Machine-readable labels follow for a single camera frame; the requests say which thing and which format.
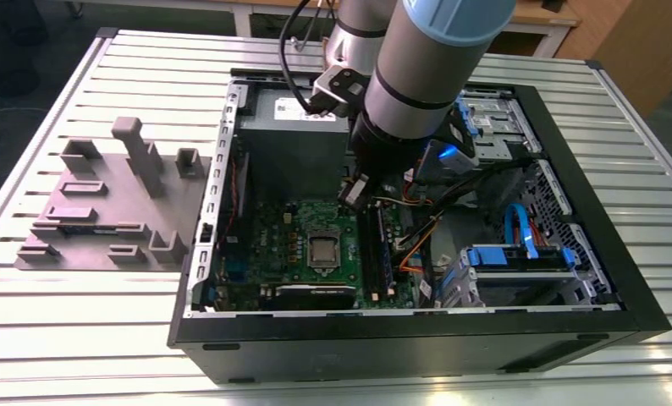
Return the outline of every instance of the aluminum slotted table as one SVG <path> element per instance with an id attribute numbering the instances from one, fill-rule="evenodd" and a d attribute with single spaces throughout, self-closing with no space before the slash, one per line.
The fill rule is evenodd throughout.
<path id="1" fill-rule="evenodd" d="M 69 138 L 123 152 L 117 116 L 162 155 L 210 155 L 230 68 L 277 69 L 274 41 L 102 30 L 0 191 L 0 400 L 118 405 L 672 403 L 672 332 L 543 374 L 217 387 L 165 346 L 178 273 L 23 272 L 15 252 Z M 318 71 L 321 48 L 289 56 Z M 488 55 L 472 81 L 532 85 L 672 321 L 672 159 L 608 76 L 582 61 Z"/>

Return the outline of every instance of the floor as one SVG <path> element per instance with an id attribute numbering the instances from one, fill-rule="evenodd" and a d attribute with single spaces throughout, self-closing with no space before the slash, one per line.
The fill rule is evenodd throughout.
<path id="1" fill-rule="evenodd" d="M 36 90 L 26 96 L 0 97 L 0 109 L 8 109 L 0 113 L 0 187 L 43 118 L 42 112 L 11 108 L 49 108 L 98 27 L 115 26 L 133 30 L 234 35 L 230 14 L 224 12 L 86 4 L 83 17 L 71 19 L 62 3 L 38 0 L 36 5 L 47 24 L 50 38 L 40 46 L 18 50 L 31 59 L 39 73 Z M 253 16 L 254 36 L 274 38 L 282 19 L 281 16 Z M 306 22 L 306 19 L 294 22 L 298 36 L 302 36 Z M 325 25 L 322 32 L 329 30 L 330 27 Z M 646 121 L 672 153 L 672 96 Z"/>

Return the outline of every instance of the black case frame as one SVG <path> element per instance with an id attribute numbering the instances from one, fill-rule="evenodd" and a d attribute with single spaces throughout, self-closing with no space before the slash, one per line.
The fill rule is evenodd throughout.
<path id="1" fill-rule="evenodd" d="M 236 81 L 258 82 L 258 78 Z M 266 85 L 282 87 L 277 81 Z M 670 330 L 667 318 L 536 89 L 509 89 L 607 274 L 622 311 L 417 315 L 182 318 L 187 261 L 178 284 L 167 345 L 215 382 L 317 381 L 456 376 L 548 370 L 612 344 Z"/>

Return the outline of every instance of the robotic arm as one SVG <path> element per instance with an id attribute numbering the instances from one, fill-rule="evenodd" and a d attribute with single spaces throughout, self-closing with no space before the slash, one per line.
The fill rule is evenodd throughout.
<path id="1" fill-rule="evenodd" d="M 353 118 L 361 182 L 376 184 L 412 167 L 513 6 L 515 0 L 340 1 L 329 68 L 310 100 L 317 104 L 324 93 L 336 102 L 308 111 Z M 354 186 L 357 193 L 364 188 Z"/>

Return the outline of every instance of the green circuit board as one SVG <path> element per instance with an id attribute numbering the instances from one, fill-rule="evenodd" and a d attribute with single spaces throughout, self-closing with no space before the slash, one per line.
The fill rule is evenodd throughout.
<path id="1" fill-rule="evenodd" d="M 385 232 L 390 239 L 401 234 L 396 208 L 382 209 Z M 308 266 L 309 233 L 336 233 L 338 266 Z M 282 205 L 257 204 L 252 222 L 249 257 L 228 262 L 225 268 L 242 268 L 242 279 L 229 285 L 232 310 L 257 310 L 258 285 L 268 283 L 345 284 L 356 288 L 360 309 L 412 307 L 412 285 L 399 283 L 395 295 L 370 301 L 362 295 L 358 256 L 357 222 L 354 214 L 334 201 L 300 200 Z"/>

